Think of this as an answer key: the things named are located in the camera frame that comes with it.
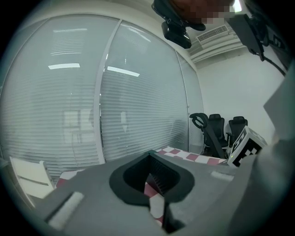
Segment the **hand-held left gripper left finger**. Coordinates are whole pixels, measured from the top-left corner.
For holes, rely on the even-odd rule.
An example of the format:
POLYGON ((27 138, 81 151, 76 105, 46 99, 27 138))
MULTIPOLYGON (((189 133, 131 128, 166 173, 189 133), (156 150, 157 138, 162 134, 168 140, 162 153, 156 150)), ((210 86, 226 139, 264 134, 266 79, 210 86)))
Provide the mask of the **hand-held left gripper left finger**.
POLYGON ((110 186, 112 173, 145 155, 131 155, 96 165, 66 181, 43 202, 43 220, 58 236, 166 236, 150 213, 149 197, 137 192, 130 205, 110 186))

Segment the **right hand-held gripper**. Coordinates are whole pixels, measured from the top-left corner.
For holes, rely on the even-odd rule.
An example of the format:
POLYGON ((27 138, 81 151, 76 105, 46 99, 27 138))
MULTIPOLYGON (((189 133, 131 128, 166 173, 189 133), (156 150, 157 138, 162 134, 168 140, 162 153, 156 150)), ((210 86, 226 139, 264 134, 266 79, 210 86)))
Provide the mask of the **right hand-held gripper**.
POLYGON ((227 164, 231 167, 239 167, 245 157, 256 155, 264 146, 267 146, 265 139, 245 126, 232 146, 227 164))

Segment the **white air conditioner vent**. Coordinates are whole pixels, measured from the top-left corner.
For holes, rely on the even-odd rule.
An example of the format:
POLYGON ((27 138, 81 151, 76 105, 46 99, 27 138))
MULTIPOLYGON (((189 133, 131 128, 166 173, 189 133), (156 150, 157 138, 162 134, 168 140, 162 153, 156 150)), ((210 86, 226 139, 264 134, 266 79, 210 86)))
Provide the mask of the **white air conditioner vent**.
POLYGON ((189 28, 188 33, 192 44, 188 52, 194 64, 211 57, 245 48, 228 24, 208 29, 203 33, 194 33, 193 30, 189 28))

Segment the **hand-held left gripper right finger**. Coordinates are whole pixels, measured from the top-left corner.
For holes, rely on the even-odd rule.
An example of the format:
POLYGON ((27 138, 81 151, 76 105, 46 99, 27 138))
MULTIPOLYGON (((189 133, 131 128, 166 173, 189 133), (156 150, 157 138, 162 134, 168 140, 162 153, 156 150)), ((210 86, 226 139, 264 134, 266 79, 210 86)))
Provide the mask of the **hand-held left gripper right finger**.
POLYGON ((163 224, 147 236, 248 236, 252 157, 237 169, 148 153, 148 167, 164 196, 163 224))

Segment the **black office chair with headrest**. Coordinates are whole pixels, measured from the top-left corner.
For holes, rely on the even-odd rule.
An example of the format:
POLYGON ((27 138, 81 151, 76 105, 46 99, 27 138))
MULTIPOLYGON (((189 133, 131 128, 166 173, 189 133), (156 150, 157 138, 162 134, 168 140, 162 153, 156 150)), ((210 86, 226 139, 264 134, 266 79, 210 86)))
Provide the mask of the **black office chair with headrest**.
POLYGON ((199 128, 204 135, 205 148, 203 155, 225 159, 226 154, 219 143, 213 128, 209 124, 208 116, 204 113, 193 113, 189 116, 193 124, 199 128))

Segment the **person's grey shirt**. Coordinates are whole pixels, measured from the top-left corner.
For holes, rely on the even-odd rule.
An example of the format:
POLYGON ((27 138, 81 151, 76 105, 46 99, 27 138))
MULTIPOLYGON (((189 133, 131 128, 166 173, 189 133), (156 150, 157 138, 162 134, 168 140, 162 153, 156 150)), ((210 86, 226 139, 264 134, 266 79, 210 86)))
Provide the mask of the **person's grey shirt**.
POLYGON ((265 104, 277 141, 255 157, 228 236, 295 236, 295 75, 265 104))

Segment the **white wooden chair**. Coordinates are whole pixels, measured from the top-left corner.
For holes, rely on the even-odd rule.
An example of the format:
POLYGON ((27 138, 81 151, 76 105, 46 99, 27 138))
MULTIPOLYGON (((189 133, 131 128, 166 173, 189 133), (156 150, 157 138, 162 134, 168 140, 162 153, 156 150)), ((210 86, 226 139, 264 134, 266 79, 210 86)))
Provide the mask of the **white wooden chair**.
POLYGON ((31 197, 44 199, 55 190, 45 161, 35 163, 10 157, 10 162, 18 183, 31 205, 35 205, 31 197))

